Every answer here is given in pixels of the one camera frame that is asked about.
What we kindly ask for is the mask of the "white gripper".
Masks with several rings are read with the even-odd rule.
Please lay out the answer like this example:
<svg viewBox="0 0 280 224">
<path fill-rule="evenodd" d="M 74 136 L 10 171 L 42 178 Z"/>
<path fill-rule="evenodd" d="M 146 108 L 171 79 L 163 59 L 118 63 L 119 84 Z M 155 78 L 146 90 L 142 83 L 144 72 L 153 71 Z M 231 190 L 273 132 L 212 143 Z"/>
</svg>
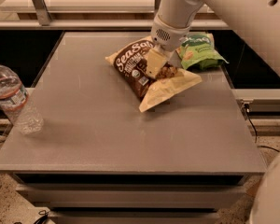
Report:
<svg viewBox="0 0 280 224">
<path fill-rule="evenodd" d="M 150 35 L 156 45 L 171 52 L 180 46 L 182 39 L 188 32 L 189 27 L 175 28 L 166 24 L 157 15 L 154 18 Z M 150 49 L 147 54 L 147 75 L 155 78 L 166 63 L 167 57 L 159 47 Z"/>
</svg>

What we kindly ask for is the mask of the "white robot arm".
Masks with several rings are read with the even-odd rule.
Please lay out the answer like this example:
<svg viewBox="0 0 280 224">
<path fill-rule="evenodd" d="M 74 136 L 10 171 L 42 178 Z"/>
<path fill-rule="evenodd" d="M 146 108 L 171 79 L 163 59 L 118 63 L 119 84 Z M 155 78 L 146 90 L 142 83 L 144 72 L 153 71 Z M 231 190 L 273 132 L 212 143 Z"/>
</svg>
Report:
<svg viewBox="0 0 280 224">
<path fill-rule="evenodd" d="M 240 36 L 280 76 L 280 0 L 161 0 L 151 36 L 147 74 L 155 77 L 189 31 L 202 5 Z M 280 152 L 263 176 L 249 224 L 280 224 Z"/>
</svg>

